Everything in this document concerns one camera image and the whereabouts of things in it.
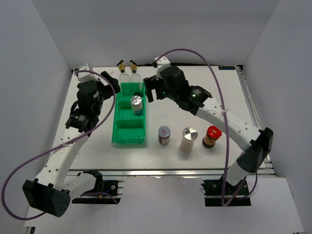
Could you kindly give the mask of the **glass bottle with dark residue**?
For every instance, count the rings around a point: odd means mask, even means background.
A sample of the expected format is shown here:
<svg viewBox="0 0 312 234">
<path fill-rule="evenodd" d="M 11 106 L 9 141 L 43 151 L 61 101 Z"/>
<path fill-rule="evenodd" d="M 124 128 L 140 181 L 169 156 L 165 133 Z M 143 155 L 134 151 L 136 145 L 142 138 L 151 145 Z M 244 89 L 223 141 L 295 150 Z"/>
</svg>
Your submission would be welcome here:
<svg viewBox="0 0 312 234">
<path fill-rule="evenodd" d="M 143 94 L 143 82 L 141 75 L 137 72 L 137 64 L 130 60 L 130 70 L 131 70 L 131 76 L 130 76 L 130 90 L 132 96 L 142 96 Z"/>
</svg>

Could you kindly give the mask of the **clear glass oil bottle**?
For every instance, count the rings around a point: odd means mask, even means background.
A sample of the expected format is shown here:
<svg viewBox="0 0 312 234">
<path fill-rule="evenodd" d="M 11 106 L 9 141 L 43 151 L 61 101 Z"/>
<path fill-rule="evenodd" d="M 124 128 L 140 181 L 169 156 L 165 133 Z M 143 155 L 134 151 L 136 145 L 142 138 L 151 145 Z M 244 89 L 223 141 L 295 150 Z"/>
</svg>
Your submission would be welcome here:
<svg viewBox="0 0 312 234">
<path fill-rule="evenodd" d="M 120 83 L 120 88 L 121 92 L 124 95 L 130 95 L 130 76 L 126 73 L 126 67 L 124 65 L 124 60 L 120 60 L 119 63 L 117 64 L 117 67 L 119 69 L 119 83 Z"/>
</svg>

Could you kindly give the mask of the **blue label salt jar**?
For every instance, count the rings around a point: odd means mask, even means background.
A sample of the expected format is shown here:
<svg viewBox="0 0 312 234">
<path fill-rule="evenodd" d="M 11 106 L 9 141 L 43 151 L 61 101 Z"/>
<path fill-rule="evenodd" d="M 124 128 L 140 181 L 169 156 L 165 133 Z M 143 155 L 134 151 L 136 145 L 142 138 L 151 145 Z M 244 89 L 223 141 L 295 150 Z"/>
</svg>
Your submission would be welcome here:
<svg viewBox="0 0 312 234">
<path fill-rule="evenodd" d="M 138 95 L 134 95 L 130 99 L 130 104 L 133 113 L 136 116 L 140 116 L 143 113 L 143 104 L 142 104 L 142 98 Z"/>
</svg>

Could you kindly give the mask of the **white powder jar silver lid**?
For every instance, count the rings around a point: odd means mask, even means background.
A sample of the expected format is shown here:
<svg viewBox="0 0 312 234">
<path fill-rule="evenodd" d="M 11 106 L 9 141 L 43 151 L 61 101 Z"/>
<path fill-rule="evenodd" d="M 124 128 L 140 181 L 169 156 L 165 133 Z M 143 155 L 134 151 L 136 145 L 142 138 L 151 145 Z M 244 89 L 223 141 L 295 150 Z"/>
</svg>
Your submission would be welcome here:
<svg viewBox="0 0 312 234">
<path fill-rule="evenodd" d="M 196 128 L 188 126 L 182 131 L 182 140 L 180 143 L 180 149 L 185 152 L 190 152 L 198 137 L 198 131 Z"/>
</svg>

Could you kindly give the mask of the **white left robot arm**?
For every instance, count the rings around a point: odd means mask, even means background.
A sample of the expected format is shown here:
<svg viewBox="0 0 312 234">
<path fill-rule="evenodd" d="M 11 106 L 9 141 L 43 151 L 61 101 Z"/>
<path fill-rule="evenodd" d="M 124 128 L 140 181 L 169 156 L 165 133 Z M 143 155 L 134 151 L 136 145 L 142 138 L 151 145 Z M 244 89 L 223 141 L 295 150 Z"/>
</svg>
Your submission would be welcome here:
<svg viewBox="0 0 312 234">
<path fill-rule="evenodd" d="M 102 174 L 96 170 L 78 173 L 66 181 L 67 173 L 82 146 L 99 122 L 103 102 L 120 92 L 118 80 L 106 71 L 77 70 L 78 92 L 58 146 L 34 180 L 26 180 L 22 190 L 30 207 L 61 217 L 72 200 L 83 194 L 103 192 Z"/>
</svg>

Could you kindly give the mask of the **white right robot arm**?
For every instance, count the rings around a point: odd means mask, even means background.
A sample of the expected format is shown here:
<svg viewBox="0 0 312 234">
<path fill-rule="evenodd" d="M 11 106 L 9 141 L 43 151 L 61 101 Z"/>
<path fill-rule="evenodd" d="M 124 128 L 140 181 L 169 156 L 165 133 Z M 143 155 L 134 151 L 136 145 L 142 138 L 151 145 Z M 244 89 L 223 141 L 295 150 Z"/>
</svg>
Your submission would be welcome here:
<svg viewBox="0 0 312 234">
<path fill-rule="evenodd" d="M 248 125 L 233 113 L 222 109 L 221 104 L 200 86 L 189 85 L 184 73 L 176 66 L 170 66 L 160 74 L 143 80 L 149 102 L 153 102 L 152 91 L 156 98 L 169 98 L 179 108 L 199 117 L 231 138 L 242 150 L 242 154 L 231 165 L 227 166 L 221 191 L 232 194 L 237 190 L 239 182 L 248 174 L 254 174 L 271 151 L 273 131 L 266 127 L 261 130 Z"/>
</svg>

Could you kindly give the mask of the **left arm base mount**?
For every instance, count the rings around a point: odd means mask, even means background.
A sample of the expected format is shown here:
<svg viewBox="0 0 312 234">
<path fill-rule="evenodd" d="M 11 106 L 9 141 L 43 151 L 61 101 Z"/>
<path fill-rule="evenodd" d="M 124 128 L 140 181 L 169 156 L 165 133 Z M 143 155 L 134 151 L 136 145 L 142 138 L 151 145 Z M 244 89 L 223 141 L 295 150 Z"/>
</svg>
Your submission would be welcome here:
<svg viewBox="0 0 312 234">
<path fill-rule="evenodd" d="M 123 193 L 124 181 L 103 179 L 94 189 L 73 199 L 72 204 L 117 205 Z"/>
</svg>

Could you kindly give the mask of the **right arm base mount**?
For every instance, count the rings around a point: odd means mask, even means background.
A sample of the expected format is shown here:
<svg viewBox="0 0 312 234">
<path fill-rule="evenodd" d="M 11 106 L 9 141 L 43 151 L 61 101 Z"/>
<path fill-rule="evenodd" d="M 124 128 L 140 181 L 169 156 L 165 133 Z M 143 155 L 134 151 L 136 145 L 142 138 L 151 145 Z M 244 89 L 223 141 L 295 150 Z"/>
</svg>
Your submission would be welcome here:
<svg viewBox="0 0 312 234">
<path fill-rule="evenodd" d="M 222 207 L 222 179 L 208 179 L 203 180 L 201 186 L 204 191 L 204 201 L 206 207 Z M 239 188 L 239 184 L 236 186 L 230 185 L 226 182 L 224 203 L 227 203 L 236 190 Z M 249 198 L 249 188 L 247 181 L 244 181 L 241 189 L 236 194 L 235 198 L 229 203 L 228 206 L 251 206 L 251 200 Z"/>
</svg>

